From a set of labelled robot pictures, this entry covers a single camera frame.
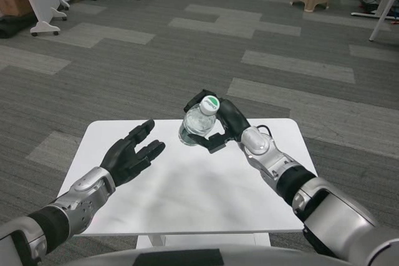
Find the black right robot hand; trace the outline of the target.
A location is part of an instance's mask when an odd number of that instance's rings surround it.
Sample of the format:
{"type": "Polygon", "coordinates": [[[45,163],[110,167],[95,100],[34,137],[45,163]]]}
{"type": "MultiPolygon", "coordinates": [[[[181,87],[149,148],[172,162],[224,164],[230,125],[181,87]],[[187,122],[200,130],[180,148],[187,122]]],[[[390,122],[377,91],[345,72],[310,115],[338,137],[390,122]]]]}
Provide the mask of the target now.
{"type": "Polygon", "coordinates": [[[229,141],[241,141],[244,130],[250,127],[246,117],[230,101],[203,89],[184,107],[185,117],[180,126],[181,142],[199,145],[215,153],[229,141]]]}

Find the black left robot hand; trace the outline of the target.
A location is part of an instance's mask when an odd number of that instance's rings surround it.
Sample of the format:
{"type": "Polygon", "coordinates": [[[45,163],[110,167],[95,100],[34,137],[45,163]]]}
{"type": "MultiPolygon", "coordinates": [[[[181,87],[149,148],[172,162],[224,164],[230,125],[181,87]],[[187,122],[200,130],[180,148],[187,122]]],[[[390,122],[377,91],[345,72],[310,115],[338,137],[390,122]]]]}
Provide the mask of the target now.
{"type": "Polygon", "coordinates": [[[151,166],[151,162],[165,149],[164,142],[154,140],[140,151],[135,147],[154,129],[154,120],[147,120],[136,126],[123,139],[119,139],[105,154],[100,167],[106,169],[116,187],[130,182],[142,171],[151,166]]]}

